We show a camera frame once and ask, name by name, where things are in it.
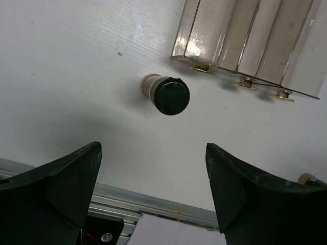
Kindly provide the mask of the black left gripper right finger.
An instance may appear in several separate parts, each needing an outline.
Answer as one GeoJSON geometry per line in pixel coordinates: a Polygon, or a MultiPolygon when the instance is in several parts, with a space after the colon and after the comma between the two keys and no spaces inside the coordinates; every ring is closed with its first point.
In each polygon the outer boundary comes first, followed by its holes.
{"type": "Polygon", "coordinates": [[[227,244],[326,244],[326,189],[302,185],[208,143],[206,169],[227,244]]]}

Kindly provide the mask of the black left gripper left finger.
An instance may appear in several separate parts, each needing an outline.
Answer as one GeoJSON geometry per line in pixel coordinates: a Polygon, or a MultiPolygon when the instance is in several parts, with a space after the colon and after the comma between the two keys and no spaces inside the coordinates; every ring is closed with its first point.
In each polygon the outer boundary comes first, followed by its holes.
{"type": "Polygon", "coordinates": [[[101,144],[92,142],[1,180],[1,244],[75,244],[101,159],[101,144]]]}

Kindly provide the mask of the black-cap labelled spice bottle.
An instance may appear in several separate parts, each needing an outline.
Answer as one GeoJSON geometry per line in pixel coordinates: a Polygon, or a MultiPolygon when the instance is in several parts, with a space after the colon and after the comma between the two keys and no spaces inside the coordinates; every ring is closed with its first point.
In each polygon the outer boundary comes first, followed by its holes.
{"type": "Polygon", "coordinates": [[[140,83],[142,94],[164,115],[177,115],[190,101],[190,90],[180,78],[148,74],[140,83]]]}

